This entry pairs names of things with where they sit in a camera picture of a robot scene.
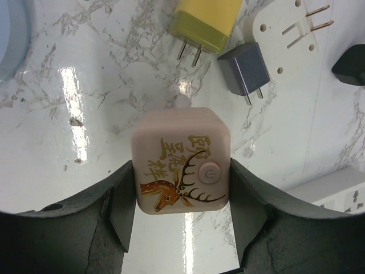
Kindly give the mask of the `grey cube charger plug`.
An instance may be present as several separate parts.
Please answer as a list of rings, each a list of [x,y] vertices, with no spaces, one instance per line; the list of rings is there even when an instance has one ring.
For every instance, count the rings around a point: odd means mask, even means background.
[[[231,93],[244,97],[249,106],[251,93],[263,98],[261,87],[270,77],[257,42],[241,44],[219,56],[217,62]]]

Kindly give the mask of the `yellow cube charger plug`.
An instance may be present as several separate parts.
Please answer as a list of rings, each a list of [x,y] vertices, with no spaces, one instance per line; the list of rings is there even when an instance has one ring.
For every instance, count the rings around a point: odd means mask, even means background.
[[[220,53],[232,32],[241,8],[240,0],[178,1],[168,31],[183,41],[177,60],[181,60],[186,45],[197,49],[192,62],[196,67],[202,52]]]

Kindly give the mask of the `white plug adapter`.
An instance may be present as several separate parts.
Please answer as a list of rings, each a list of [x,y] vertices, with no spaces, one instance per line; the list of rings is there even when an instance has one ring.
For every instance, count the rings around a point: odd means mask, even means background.
[[[364,44],[364,1],[266,1],[245,19],[245,42],[257,42],[273,82],[303,75],[330,47],[331,69],[351,46]]]

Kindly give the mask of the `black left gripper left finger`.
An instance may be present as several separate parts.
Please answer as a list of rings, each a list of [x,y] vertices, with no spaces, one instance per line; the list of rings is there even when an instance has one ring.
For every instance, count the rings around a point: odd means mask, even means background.
[[[1,213],[2,273],[120,273],[136,208],[131,162],[40,211]]]

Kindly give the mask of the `pink deer cube plug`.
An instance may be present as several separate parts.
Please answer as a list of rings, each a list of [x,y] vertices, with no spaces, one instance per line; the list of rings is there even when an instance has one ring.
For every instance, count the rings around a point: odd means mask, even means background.
[[[224,208],[230,147],[228,127],[207,107],[146,113],[131,137],[139,208],[150,215]]]

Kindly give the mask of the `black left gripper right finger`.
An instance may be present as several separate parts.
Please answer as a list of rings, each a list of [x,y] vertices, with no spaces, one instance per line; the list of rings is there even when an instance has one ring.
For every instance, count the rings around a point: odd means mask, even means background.
[[[236,273],[363,273],[364,215],[299,200],[230,164]]]

